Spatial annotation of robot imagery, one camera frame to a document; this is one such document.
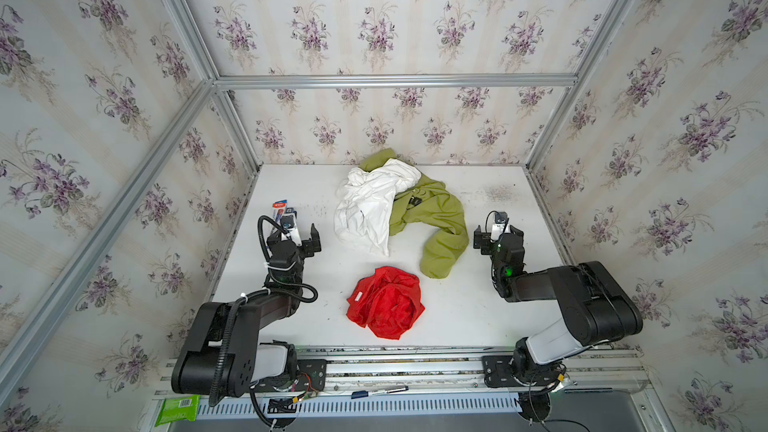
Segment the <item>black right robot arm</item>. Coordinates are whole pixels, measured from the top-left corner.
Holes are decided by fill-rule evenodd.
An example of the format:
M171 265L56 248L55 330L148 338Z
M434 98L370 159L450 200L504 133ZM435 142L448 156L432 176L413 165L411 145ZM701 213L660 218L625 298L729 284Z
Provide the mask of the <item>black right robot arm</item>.
M491 282L505 301L554 301L561 318L524 337L510 355L482 358L489 388L557 388L566 374L564 360L590 348L642 331L642 314L599 261L524 270L524 233L507 226L502 233L474 231L473 247L491 260Z

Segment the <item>red cloth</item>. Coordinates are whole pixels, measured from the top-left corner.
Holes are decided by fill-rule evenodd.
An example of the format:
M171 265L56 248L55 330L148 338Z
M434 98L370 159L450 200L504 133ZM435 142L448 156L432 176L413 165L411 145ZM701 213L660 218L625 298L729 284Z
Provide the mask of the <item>red cloth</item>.
M395 267L377 268L358 281L346 317L376 337L399 340L424 313L420 280Z

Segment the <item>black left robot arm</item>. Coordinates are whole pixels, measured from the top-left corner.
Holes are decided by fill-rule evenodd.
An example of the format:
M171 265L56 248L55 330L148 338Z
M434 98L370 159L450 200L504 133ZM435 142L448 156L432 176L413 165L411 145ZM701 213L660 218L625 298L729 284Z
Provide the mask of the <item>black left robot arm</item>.
M257 235L266 263L263 287L200 306L174 365L173 392L206 396L211 406L242 396L256 380L260 331L317 301L317 289L304 282L306 259L322 251L317 228L294 241L281 223L262 215Z

